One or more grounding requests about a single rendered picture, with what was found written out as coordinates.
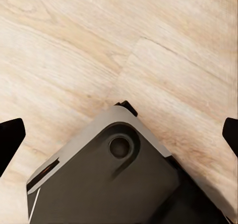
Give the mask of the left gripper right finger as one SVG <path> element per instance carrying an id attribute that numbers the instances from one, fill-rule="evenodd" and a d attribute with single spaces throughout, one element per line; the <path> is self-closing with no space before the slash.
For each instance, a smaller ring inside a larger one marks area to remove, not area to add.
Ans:
<path id="1" fill-rule="evenodd" d="M 222 136 L 238 157 L 238 120 L 226 118 Z"/>

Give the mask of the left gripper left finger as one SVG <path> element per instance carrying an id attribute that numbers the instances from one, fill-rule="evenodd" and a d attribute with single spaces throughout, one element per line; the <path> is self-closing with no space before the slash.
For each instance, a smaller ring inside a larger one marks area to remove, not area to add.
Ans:
<path id="1" fill-rule="evenodd" d="M 0 177 L 26 137 L 21 118 L 0 123 Z"/>

